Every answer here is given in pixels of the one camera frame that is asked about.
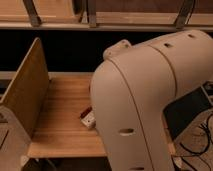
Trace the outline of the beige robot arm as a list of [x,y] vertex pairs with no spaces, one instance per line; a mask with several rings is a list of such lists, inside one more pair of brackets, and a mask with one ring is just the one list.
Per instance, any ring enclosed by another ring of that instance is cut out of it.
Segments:
[[112,171],[174,171],[165,107],[213,76],[213,38],[188,30],[133,45],[96,69],[90,97]]

